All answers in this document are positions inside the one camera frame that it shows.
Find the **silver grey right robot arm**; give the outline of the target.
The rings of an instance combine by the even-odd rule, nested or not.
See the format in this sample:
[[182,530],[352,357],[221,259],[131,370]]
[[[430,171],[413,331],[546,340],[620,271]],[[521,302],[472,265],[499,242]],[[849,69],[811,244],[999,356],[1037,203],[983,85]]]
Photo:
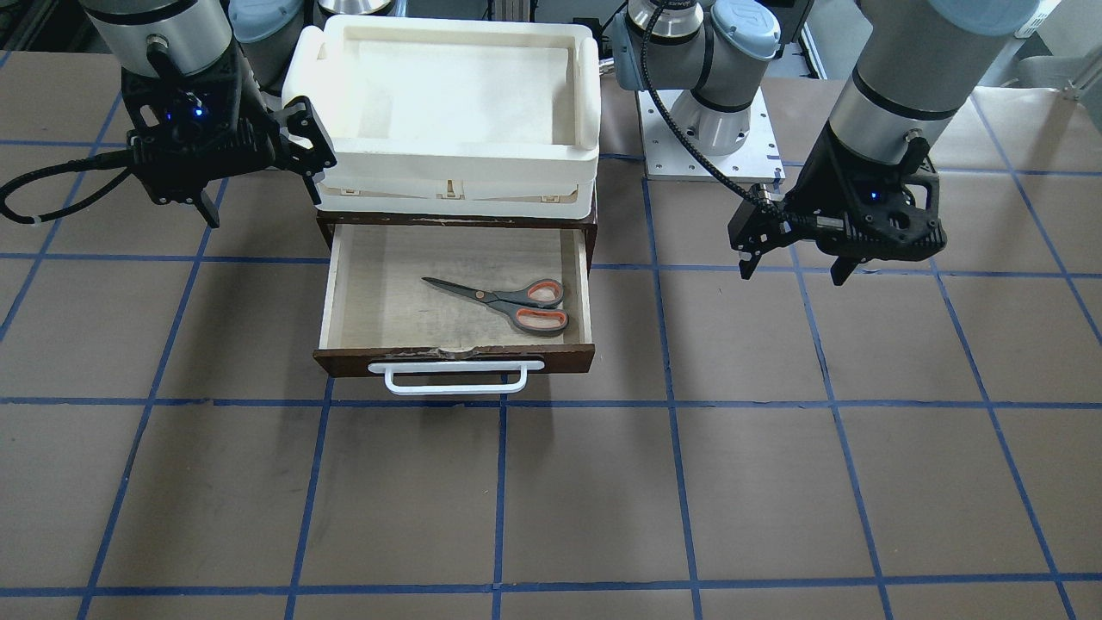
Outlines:
[[186,203],[220,220],[206,185],[264,168],[314,182],[336,156],[310,99],[264,106],[233,24],[217,1],[84,1],[83,11],[121,63],[130,171],[150,200]]

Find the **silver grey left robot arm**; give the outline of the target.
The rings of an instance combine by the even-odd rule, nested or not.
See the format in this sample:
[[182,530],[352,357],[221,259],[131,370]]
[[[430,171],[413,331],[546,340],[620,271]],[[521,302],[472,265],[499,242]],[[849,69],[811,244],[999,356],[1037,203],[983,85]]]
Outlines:
[[899,1],[877,17],[795,188],[741,187],[721,157],[744,144],[752,102],[782,25],[756,1],[628,1],[611,19],[616,75],[650,95],[694,164],[741,197],[728,225],[752,278],[769,251],[811,240],[834,257],[834,285],[869,260],[942,251],[930,149],[1035,1]]

